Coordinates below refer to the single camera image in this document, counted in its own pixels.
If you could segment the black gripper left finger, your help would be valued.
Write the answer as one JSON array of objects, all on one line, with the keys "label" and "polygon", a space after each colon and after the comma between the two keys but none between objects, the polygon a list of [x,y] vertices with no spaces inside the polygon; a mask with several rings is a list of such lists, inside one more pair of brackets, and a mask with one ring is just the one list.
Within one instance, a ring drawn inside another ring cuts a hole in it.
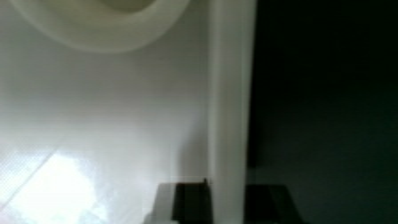
[{"label": "black gripper left finger", "polygon": [[161,183],[156,189],[151,224],[213,224],[208,180]]}]

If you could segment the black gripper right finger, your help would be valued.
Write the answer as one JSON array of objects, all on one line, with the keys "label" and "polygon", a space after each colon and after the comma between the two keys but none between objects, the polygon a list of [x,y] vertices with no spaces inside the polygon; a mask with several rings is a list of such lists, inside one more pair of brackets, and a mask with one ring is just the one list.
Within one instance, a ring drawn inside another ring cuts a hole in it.
[{"label": "black gripper right finger", "polygon": [[284,185],[245,186],[243,224],[307,224]]}]

